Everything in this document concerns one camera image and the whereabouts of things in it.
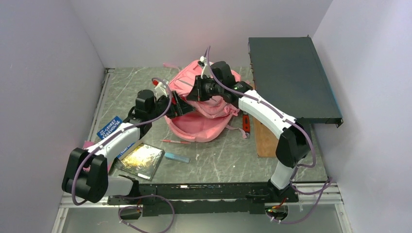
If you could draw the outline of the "pink student backpack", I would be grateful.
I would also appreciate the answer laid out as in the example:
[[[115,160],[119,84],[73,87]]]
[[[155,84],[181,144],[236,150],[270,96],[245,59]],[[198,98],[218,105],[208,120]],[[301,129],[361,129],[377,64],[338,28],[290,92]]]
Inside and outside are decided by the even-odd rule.
[[[168,83],[171,91],[185,99],[193,88],[195,76],[202,73],[203,68],[195,60],[183,68]],[[226,103],[222,97],[214,96],[203,102],[189,101],[194,111],[183,116],[164,117],[169,129],[182,140],[190,142],[209,142],[218,137],[225,128],[233,130],[228,125],[233,116],[237,116],[239,109]]]

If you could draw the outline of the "blue treehouse book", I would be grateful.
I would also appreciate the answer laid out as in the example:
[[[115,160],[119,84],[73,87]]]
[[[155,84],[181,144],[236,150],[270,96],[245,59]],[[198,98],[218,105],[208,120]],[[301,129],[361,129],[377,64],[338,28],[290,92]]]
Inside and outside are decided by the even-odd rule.
[[[110,120],[103,128],[97,131],[96,135],[98,138],[101,140],[105,139],[108,137],[112,132],[114,132],[120,124],[123,123],[123,120],[119,116],[115,116],[112,120]],[[136,143],[132,143],[129,146],[127,146],[118,156],[117,158],[121,160],[125,155],[126,152],[134,146]]]

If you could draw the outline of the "pink book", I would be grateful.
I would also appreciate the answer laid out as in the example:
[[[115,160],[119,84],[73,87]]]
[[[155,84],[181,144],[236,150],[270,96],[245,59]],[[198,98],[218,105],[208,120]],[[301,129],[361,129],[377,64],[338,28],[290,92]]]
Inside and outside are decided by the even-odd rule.
[[[86,150],[86,151],[88,151],[88,152],[93,151],[93,150],[95,149],[94,143],[91,142],[91,141],[85,141],[85,142],[84,142],[84,145],[83,145],[83,149]],[[105,158],[106,158],[106,160],[107,160],[106,171],[109,173],[109,171],[110,171],[110,169],[111,169],[111,166],[112,166],[112,163],[113,163],[113,160],[112,160],[111,158],[107,157],[107,154],[104,154],[102,150],[97,151],[97,152],[95,153],[95,155],[96,155],[96,156],[97,156],[97,155],[104,155],[104,156],[105,156]],[[90,165],[85,165],[85,166],[83,167],[83,171],[89,172],[89,171],[90,171]]]

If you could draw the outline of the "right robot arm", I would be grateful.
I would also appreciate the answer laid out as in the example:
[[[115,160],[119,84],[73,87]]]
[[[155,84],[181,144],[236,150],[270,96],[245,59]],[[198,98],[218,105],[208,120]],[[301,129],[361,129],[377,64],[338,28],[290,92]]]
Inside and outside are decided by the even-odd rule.
[[[202,56],[198,64],[202,73],[195,77],[187,100],[201,102],[220,96],[226,103],[257,119],[277,137],[278,163],[270,178],[272,185],[268,187],[268,196],[273,201],[282,200],[301,166],[300,161],[313,149],[311,136],[298,119],[268,103],[246,82],[237,82],[226,62],[211,64]]]

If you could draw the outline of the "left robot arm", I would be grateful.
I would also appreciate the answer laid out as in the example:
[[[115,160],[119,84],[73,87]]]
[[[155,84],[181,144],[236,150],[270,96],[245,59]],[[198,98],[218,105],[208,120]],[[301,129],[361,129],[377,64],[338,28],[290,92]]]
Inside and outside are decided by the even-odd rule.
[[[77,197],[97,203],[106,196],[120,196],[128,204],[135,203],[140,196],[138,181],[125,175],[110,176],[113,162],[150,130],[152,122],[163,116],[180,117],[194,110],[175,91],[159,98],[151,90],[139,91],[135,105],[114,132],[95,145],[75,148],[69,154],[62,190],[72,195],[75,205],[80,205]]]

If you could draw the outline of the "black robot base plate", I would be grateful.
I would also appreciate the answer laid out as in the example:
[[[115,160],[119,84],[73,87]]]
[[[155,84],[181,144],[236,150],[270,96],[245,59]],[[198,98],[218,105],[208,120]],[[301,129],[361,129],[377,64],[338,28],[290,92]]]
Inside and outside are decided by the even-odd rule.
[[[109,197],[108,205],[142,207],[143,216],[167,214],[264,214],[271,204],[296,203],[292,188],[276,191],[269,182],[141,184],[137,199]]]

